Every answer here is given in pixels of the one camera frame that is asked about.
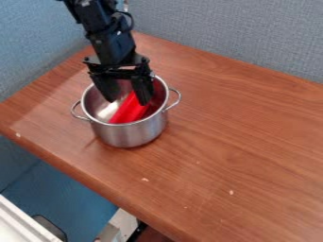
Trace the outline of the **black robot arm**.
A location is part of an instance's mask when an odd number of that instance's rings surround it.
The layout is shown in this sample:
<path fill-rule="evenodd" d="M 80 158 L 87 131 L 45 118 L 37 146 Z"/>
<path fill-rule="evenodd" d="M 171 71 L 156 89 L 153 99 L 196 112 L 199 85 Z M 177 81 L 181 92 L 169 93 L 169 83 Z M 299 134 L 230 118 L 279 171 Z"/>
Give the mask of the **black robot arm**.
<path fill-rule="evenodd" d="M 121 93 L 120 80 L 131 82 L 141 106 L 153 95 L 149 59 L 136 52 L 133 20 L 116 8 L 115 0 L 59 0 L 68 8 L 95 55 L 83 59 L 88 75 L 104 99 L 113 102 Z"/>

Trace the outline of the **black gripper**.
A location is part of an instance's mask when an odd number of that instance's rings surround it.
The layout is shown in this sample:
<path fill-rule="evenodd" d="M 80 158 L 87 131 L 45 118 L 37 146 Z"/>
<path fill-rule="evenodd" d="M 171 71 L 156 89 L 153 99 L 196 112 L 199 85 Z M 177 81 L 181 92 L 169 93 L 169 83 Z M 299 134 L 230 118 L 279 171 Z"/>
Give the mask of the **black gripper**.
<path fill-rule="evenodd" d="M 83 62 L 104 99 L 113 102 L 120 96 L 116 78 L 131 79 L 139 103 L 145 106 L 153 95 L 149 59 L 136 52 L 132 26 L 128 23 L 87 23 L 83 27 L 95 50 L 95 55 Z"/>

